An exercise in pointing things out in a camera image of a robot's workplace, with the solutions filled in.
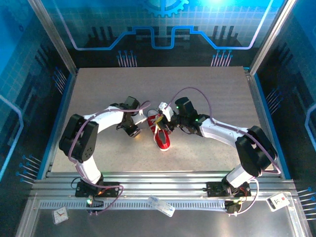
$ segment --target red shoe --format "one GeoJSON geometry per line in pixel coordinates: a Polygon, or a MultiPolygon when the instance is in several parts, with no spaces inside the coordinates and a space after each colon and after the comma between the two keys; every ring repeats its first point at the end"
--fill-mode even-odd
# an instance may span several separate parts
{"type": "Polygon", "coordinates": [[[147,122],[154,134],[154,141],[157,143],[159,149],[162,150],[163,152],[166,152],[170,148],[170,139],[169,139],[168,133],[165,130],[159,130],[158,126],[155,125],[155,120],[158,117],[159,115],[154,110],[149,110],[147,122]]]}

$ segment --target enclosure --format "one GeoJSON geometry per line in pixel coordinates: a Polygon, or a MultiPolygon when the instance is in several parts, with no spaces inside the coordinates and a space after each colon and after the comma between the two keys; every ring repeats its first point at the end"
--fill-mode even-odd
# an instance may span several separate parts
{"type": "MultiPolygon", "coordinates": [[[[0,3],[4,236],[316,235],[312,0],[0,3]],[[216,120],[261,127],[281,174],[259,177],[258,192],[250,183],[258,200],[247,213],[228,217],[210,211],[227,198],[202,189],[240,164],[234,147],[178,129],[162,152],[147,122],[134,139],[111,126],[98,135],[93,156],[105,182],[125,189],[112,210],[89,217],[86,198],[75,197],[72,188],[79,174],[58,148],[70,117],[128,96],[150,100],[146,114],[185,87],[206,94],[216,120]],[[266,199],[280,192],[290,204],[270,212],[266,199]],[[174,205],[175,215],[168,219],[146,205],[150,195],[174,205]],[[54,225],[52,211],[61,206],[69,220],[54,225]]],[[[203,95],[188,89],[177,98],[183,96],[199,114],[209,114],[203,95]]]]}

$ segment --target purple cable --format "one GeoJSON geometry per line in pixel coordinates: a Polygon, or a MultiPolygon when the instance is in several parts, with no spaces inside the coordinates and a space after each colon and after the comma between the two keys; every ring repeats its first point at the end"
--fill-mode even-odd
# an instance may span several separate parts
{"type": "Polygon", "coordinates": [[[234,132],[240,132],[241,134],[243,135],[246,135],[247,137],[249,137],[262,151],[263,153],[268,157],[269,161],[271,162],[271,164],[273,165],[273,167],[276,169],[276,170],[267,170],[267,171],[264,171],[265,173],[272,173],[272,174],[281,174],[281,170],[280,168],[278,167],[277,163],[273,160],[273,158],[271,157],[271,155],[267,152],[267,150],[259,143],[259,141],[257,141],[257,139],[255,139],[253,136],[251,136],[250,134],[242,131],[242,130],[238,130],[234,127],[230,127],[228,125],[224,125],[224,124],[221,124],[221,123],[218,123],[218,122],[215,122],[214,119],[212,118],[212,107],[211,107],[211,103],[209,102],[208,98],[206,97],[206,95],[199,89],[195,88],[195,87],[191,87],[191,86],[188,86],[188,87],[185,87],[183,89],[181,89],[178,93],[176,93],[172,99],[170,100],[170,102],[168,103],[167,107],[168,108],[172,101],[174,100],[174,98],[183,90],[185,89],[194,89],[194,90],[197,90],[198,92],[200,92],[204,98],[207,100],[207,103],[208,103],[208,106],[209,106],[209,116],[210,116],[210,120],[213,124],[215,125],[218,125],[220,127],[223,127],[223,128],[226,128],[226,129],[229,129],[231,131],[234,131],[234,132]]]}
{"type": "Polygon", "coordinates": [[[102,188],[102,189],[121,188],[121,192],[120,192],[119,195],[114,199],[114,201],[113,201],[109,206],[107,206],[105,209],[103,209],[102,211],[99,211],[99,213],[102,213],[102,212],[108,210],[108,209],[117,201],[117,199],[118,199],[118,198],[121,196],[121,194],[123,193],[124,187],[123,187],[122,185],[117,185],[117,186],[102,186],[102,185],[96,185],[96,184],[91,183],[89,180],[87,180],[86,177],[84,176],[84,174],[83,174],[83,173],[79,170],[79,168],[77,167],[78,161],[77,161],[76,159],[74,159],[74,158],[71,157],[71,155],[72,155],[72,153],[73,153],[73,150],[74,150],[74,147],[75,147],[75,144],[76,144],[78,138],[80,137],[80,135],[81,135],[81,133],[82,133],[84,127],[85,127],[91,120],[93,120],[95,117],[97,117],[97,116],[99,116],[99,115],[101,115],[101,114],[103,114],[103,113],[107,113],[107,112],[111,112],[111,111],[128,112],[128,113],[130,113],[130,112],[138,112],[138,111],[141,111],[141,110],[144,110],[144,109],[148,108],[150,105],[151,105],[151,104],[150,104],[150,101],[147,100],[147,101],[145,101],[143,104],[141,104],[140,108],[138,108],[138,109],[136,109],[136,110],[120,110],[120,109],[113,109],[113,110],[111,110],[111,109],[107,109],[107,110],[99,111],[99,112],[97,112],[95,115],[93,115],[93,116],[91,116],[90,118],[88,118],[88,119],[83,123],[83,125],[80,127],[80,129],[79,129],[77,135],[76,135],[75,138],[74,138],[74,141],[73,141],[73,143],[72,143],[72,145],[71,145],[71,147],[70,147],[70,149],[69,149],[69,152],[68,152],[68,159],[69,159],[69,161],[71,161],[72,163],[74,163],[74,164],[76,165],[76,170],[77,170],[77,172],[80,174],[80,176],[82,177],[83,181],[85,181],[86,183],[88,183],[88,184],[90,184],[90,185],[93,185],[93,186],[95,186],[95,187],[97,187],[97,188],[102,188]]]}

